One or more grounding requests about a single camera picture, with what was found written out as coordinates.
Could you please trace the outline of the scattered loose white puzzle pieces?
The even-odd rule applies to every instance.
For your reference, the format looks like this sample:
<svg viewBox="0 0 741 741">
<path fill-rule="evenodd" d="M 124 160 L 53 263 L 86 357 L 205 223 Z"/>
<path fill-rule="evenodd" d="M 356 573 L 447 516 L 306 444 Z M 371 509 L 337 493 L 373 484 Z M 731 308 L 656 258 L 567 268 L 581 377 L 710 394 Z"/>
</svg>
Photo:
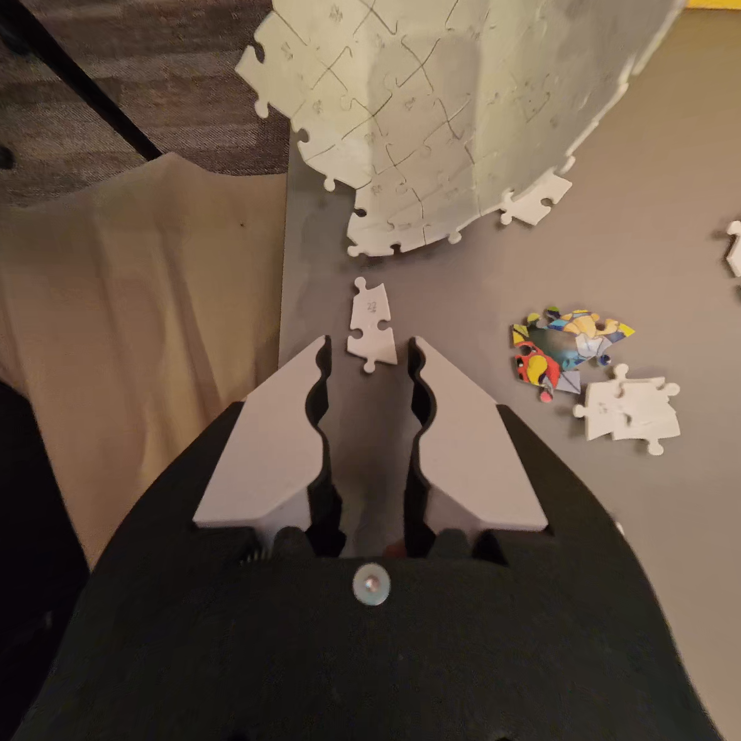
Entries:
<svg viewBox="0 0 741 741">
<path fill-rule="evenodd" d="M 586 299 L 585 307 L 561 312 L 588 309 L 635 330 L 612 347 L 609 366 L 581 366 L 579 394 L 554 394 L 581 400 L 571 412 L 583 420 L 587 440 L 639 440 L 662 455 L 662 440 L 681 433 L 672 400 L 682 385 L 683 400 L 699 404 L 704 434 L 718 432 L 725 413 L 739 409 L 739 302 L 710 285 L 714 269 L 694 217 L 686 202 L 643 218 L 615 209 L 583 218 L 593 239 L 553 247 L 533 263 L 540 273 L 523 274 L 525 287 L 549 279 L 556 289 L 566 283 L 568 298 Z"/>
</svg>

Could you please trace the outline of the unfinished puzzle ball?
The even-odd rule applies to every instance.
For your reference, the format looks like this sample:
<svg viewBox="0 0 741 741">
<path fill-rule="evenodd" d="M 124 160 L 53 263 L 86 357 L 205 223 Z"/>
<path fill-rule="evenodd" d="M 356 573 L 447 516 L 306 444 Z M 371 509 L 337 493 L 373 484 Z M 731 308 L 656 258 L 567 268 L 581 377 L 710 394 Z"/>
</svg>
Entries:
<svg viewBox="0 0 741 741">
<path fill-rule="evenodd" d="M 354 189 L 347 253 L 380 257 L 492 212 L 539 223 L 685 5 L 276 1 L 235 70 L 325 189 Z"/>
</svg>

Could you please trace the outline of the black metal table leg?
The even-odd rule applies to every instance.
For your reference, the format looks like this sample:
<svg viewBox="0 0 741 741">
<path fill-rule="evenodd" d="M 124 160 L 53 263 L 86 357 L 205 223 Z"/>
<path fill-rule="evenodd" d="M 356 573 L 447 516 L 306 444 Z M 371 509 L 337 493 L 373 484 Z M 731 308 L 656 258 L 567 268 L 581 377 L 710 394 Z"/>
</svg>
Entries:
<svg viewBox="0 0 741 741">
<path fill-rule="evenodd" d="M 12 53 L 40 60 L 145 161 L 162 155 L 21 2 L 1 2 L 1 27 L 2 43 Z"/>
</svg>

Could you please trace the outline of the joined white puzzle piece pair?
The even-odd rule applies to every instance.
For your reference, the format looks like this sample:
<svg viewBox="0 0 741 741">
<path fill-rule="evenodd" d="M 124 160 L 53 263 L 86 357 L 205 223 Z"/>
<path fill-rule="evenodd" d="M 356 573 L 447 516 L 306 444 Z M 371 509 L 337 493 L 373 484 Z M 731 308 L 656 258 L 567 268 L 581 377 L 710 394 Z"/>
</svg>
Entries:
<svg viewBox="0 0 741 741">
<path fill-rule="evenodd" d="M 359 331 L 360 337 L 347 337 L 347 352 L 364 360 L 363 371 L 370 375 L 376 365 L 396 365 L 396 343 L 391 326 L 380 328 L 381 321 L 391 321 L 391 310 L 384 284 L 368 288 L 364 277 L 354 280 L 357 294 L 353 299 L 350 332 Z"/>
</svg>

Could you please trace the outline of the person's black jacket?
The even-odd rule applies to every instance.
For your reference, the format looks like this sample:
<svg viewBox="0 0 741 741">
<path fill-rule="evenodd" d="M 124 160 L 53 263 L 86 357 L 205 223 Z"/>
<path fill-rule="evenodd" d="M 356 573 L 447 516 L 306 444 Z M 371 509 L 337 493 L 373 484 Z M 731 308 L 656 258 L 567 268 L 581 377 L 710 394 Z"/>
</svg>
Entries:
<svg viewBox="0 0 741 741">
<path fill-rule="evenodd" d="M 37 698 L 89 575 L 30 403 L 2 383 L 2 740 Z"/>
</svg>

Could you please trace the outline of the colourful joined puzzle pieces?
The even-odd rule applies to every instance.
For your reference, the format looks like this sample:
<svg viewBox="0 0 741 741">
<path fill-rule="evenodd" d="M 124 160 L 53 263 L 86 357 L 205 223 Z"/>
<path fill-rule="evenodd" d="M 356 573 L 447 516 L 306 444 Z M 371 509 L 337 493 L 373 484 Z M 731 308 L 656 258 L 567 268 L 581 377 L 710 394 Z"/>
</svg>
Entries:
<svg viewBox="0 0 741 741">
<path fill-rule="evenodd" d="M 516 375 L 539 389 L 543 403 L 550 403 L 558 391 L 579 394 L 581 366 L 609 366 L 612 347 L 634 332 L 623 321 L 603 319 L 588 309 L 531 313 L 511 326 Z"/>
</svg>

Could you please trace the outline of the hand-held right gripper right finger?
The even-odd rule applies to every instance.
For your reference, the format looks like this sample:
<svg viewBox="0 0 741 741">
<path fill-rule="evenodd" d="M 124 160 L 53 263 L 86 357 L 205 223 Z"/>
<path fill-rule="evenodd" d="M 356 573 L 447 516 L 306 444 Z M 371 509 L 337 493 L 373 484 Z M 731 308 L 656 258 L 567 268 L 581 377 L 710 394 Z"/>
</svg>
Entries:
<svg viewBox="0 0 741 741">
<path fill-rule="evenodd" d="M 426 557 L 441 532 L 475 545 L 487 531 L 544 531 L 548 520 L 495 399 L 421 337 L 408 346 L 420 423 L 404 490 L 404 547 Z"/>
</svg>

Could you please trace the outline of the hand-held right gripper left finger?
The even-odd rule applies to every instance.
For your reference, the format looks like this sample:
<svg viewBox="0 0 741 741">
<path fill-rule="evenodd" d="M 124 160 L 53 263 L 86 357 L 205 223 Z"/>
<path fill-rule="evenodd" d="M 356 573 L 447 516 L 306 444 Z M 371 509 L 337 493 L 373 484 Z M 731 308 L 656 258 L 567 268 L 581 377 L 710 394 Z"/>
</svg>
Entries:
<svg viewBox="0 0 741 741">
<path fill-rule="evenodd" d="M 342 499 L 320 421 L 329 408 L 329 336 L 320 336 L 243 400 L 193 515 L 199 528 L 251 528 L 271 548 L 297 528 L 319 557 L 338 557 Z"/>
</svg>

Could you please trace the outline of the person's beige trousers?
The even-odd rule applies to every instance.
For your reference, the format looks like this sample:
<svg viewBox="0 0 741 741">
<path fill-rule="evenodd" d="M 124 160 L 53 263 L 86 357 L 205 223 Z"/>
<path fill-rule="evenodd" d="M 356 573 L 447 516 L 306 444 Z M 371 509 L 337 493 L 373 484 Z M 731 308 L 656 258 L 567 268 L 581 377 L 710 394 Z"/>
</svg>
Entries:
<svg viewBox="0 0 741 741">
<path fill-rule="evenodd" d="M 88 566 L 143 493 L 277 368 L 286 174 L 174 153 L 2 207 L 1 374 L 29 403 Z"/>
</svg>

